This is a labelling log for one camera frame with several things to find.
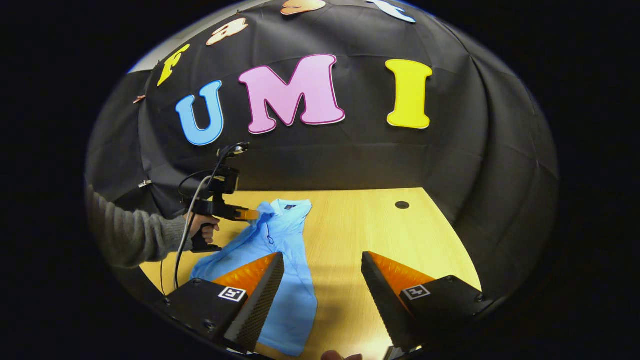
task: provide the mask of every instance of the black fabric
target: black fabric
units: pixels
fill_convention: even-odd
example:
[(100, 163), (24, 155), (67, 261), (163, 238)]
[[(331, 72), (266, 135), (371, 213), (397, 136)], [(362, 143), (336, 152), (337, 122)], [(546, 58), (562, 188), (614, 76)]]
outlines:
[[(241, 172), (241, 190), (423, 187), (467, 248), (486, 294), (498, 299), (515, 290), (548, 238), (559, 177), (548, 124), (527, 87), (468, 35), (409, 6), (405, 14), (416, 24), (357, 0), (327, 1), (290, 17), (281, 8), (281, 1), (264, 3), (177, 46), (190, 44), (160, 87), (162, 65), (127, 75), (100, 114), (90, 145), (87, 172), (97, 191), (173, 217), (183, 208), (177, 185), (212, 168), (220, 147), (249, 141), (250, 151), (228, 162)], [(240, 17), (245, 30), (205, 45), (213, 31)], [(333, 85), (346, 118), (308, 126), (300, 121), (302, 101), (291, 127), (276, 120), (272, 132), (251, 135), (240, 74), (268, 65), (289, 82), (300, 59), (312, 54), (337, 57)], [(387, 123), (396, 94), (394, 74), (385, 67), (390, 59), (433, 69), (426, 81), (427, 129)], [(208, 126), (199, 91), (217, 80), (224, 130), (214, 143), (194, 146), (175, 106), (194, 95), (196, 121)], [(147, 98), (133, 104), (145, 83)], [(146, 179), (153, 183), (138, 189)], [(198, 183), (186, 182), (185, 191)]]

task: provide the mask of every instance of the gray sweater sleeve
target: gray sweater sleeve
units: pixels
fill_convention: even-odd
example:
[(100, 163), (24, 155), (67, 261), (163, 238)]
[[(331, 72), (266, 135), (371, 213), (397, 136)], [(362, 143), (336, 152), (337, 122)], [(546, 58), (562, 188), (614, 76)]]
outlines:
[[(146, 261), (160, 261), (177, 251), (186, 224), (183, 217), (167, 220), (118, 208), (92, 186), (85, 192), (89, 226), (107, 262), (113, 266), (134, 268)], [(184, 251), (193, 247), (185, 241)]]

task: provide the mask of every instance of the table surface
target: table surface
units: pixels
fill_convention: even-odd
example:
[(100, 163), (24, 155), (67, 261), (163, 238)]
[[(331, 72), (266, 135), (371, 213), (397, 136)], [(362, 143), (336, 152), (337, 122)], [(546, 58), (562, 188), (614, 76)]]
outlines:
[[(284, 355), (260, 343), (256, 352), (281, 359), (320, 359), (326, 350), (344, 357), (362, 354), (382, 360), (391, 339), (360, 272), (362, 252), (373, 251), (439, 279), (455, 275), (478, 290), (476, 269), (455, 231), (422, 188), (311, 192), (236, 192), (228, 204), (256, 209), (264, 201), (310, 200), (303, 238), (318, 301), (316, 319), (304, 353)], [(409, 208), (399, 209), (405, 201)], [(224, 247), (247, 227), (221, 220), (214, 243)], [(189, 281), (195, 263), (212, 253), (185, 252), (179, 284)], [(175, 253), (161, 263), (140, 265), (147, 277), (168, 295), (173, 291)]]

